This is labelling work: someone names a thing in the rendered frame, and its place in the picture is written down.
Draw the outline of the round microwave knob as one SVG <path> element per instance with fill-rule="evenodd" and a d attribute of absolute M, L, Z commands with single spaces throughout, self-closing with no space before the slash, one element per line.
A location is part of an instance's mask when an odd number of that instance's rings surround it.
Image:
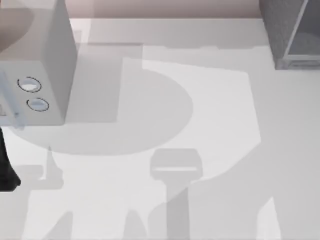
<path fill-rule="evenodd" d="M 17 80 L 17 84 L 21 90 L 27 93 L 37 93 L 42 89 L 42 84 L 34 77 L 25 77 Z"/>
<path fill-rule="evenodd" d="M 50 108 L 50 104 L 43 98 L 34 98 L 26 101 L 27 106 L 36 112 L 46 112 Z"/>

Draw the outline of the pale microwave oven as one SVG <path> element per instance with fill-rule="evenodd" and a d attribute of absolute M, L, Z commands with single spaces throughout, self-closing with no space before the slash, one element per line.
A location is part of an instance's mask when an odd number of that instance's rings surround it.
<path fill-rule="evenodd" d="M 64 124 L 78 51 L 66 0 L 0 0 L 0 126 Z M 17 80 L 32 77 L 42 89 L 23 91 Z M 42 98 L 45 112 L 27 100 Z"/>

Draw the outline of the grey cabinet with dark inside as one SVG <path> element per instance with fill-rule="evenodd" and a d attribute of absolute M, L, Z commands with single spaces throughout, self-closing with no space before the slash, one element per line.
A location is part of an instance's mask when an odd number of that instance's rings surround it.
<path fill-rule="evenodd" d="M 320 71 L 320 0 L 259 0 L 276 70 Z"/>

